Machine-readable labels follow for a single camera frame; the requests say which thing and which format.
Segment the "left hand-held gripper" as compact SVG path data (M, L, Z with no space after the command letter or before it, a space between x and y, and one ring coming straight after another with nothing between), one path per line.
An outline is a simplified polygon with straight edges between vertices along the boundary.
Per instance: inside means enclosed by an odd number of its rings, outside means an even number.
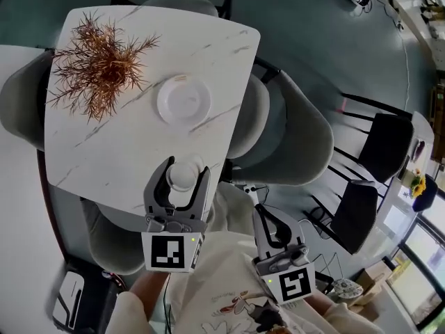
M147 230L141 234L146 269L167 273L190 273L196 268L207 223L205 205L211 178L208 166L198 175L186 206L169 201L166 171L175 162L170 156L156 168L143 191Z

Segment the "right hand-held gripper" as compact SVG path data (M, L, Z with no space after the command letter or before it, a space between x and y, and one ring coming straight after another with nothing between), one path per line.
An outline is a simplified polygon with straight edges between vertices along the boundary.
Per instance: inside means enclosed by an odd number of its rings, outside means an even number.
M257 204L253 211L258 256L253 264L275 301L284 305L308 297L315 290L314 265L307 259L300 224L281 210Z

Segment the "white cup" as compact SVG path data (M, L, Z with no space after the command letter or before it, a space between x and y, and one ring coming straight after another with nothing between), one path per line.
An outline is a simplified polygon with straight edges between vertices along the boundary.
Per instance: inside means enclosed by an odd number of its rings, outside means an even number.
M168 167L165 178L171 189L178 192L187 192L196 185L199 167L192 162L174 162Z

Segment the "white saucer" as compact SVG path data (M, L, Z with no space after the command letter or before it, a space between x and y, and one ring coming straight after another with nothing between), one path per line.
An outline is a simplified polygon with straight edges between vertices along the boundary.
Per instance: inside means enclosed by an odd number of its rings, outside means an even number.
M157 109L169 125L189 129L203 122L211 110L211 91L199 78L177 75L166 80L157 95Z

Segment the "person's left forearm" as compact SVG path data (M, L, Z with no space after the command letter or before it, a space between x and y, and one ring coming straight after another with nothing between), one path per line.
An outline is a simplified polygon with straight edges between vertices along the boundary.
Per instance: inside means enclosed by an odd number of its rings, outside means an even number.
M152 334L149 324L168 273L143 273L118 295L106 334Z

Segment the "person's cream printed sweatshirt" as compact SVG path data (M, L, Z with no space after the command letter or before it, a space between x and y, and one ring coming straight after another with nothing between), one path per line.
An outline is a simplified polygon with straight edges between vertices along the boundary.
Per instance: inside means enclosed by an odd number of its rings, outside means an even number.
M307 303L297 313L275 303L252 266L252 210L240 190L218 187L195 271L172 277L173 334L347 334L336 305L319 314Z

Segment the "black upholstered chair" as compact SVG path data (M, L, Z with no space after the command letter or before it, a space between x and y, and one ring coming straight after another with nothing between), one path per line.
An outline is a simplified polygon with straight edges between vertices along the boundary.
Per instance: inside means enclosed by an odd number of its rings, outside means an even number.
M350 181L330 223L339 243L354 255L372 231L378 206L378 190L372 181Z
M377 113L358 163L379 183L395 176L405 163L414 134L408 118Z

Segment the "patterned white round object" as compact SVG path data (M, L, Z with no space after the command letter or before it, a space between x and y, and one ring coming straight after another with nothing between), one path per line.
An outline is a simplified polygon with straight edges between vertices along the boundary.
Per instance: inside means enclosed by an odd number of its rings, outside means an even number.
M354 299L363 294L363 287L347 278L340 278L333 283L334 293L342 299Z

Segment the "white marble table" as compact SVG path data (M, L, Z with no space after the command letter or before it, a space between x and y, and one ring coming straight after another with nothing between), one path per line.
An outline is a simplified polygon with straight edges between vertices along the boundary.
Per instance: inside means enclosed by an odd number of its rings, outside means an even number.
M112 23L122 41L157 37L141 57L142 83L126 89L112 116L89 119L66 103L48 106L44 152L50 184L139 216L143 191L168 157L199 155L210 168L213 195L227 156L260 42L258 30L226 19L153 6L98 6L71 10L57 46L68 47L86 17ZM159 114L167 81L202 81L209 89L207 115L191 126L170 125Z

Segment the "cardboard box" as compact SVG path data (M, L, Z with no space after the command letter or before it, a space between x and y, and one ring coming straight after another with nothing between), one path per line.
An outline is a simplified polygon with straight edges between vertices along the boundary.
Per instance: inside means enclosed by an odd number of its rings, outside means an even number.
M364 292L367 292L374 285L381 285L390 277L392 272L383 261L379 261L370 267L362 269L355 282L363 288Z

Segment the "dried orange plant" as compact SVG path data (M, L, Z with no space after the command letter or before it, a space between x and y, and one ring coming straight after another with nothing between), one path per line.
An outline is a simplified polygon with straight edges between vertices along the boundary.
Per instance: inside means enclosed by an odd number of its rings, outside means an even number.
M159 35L144 40L124 41L124 29L115 22L105 24L89 13L72 29L66 48L54 52L56 87L49 90L47 104L62 104L70 114L80 112L89 120L100 122L116 113L118 97L128 88L141 88L143 79L140 57L159 45Z

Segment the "white black device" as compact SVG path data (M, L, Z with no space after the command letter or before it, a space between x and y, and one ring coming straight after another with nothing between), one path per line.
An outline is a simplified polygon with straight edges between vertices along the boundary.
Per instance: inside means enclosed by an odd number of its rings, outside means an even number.
M59 329L68 333L75 329L84 284L83 276L68 271L57 293L52 319Z

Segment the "sunflower bouquet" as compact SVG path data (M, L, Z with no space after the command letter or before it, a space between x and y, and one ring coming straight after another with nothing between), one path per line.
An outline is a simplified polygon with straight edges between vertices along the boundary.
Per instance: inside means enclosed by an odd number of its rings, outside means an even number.
M426 190L426 176L418 168L415 169L413 175L409 185L411 199L417 198Z

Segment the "long white workbench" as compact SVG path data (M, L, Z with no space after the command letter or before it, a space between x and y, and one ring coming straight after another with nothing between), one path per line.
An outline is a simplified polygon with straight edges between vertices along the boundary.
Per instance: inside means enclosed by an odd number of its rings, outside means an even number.
M389 0L427 58L445 73L445 0Z

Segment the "black framed window wall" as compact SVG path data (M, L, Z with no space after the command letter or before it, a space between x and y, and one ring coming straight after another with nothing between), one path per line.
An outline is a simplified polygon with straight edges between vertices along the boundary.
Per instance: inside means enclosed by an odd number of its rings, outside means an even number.
M414 218L392 207L382 222L392 242L387 283L420 334L445 322L445 199Z

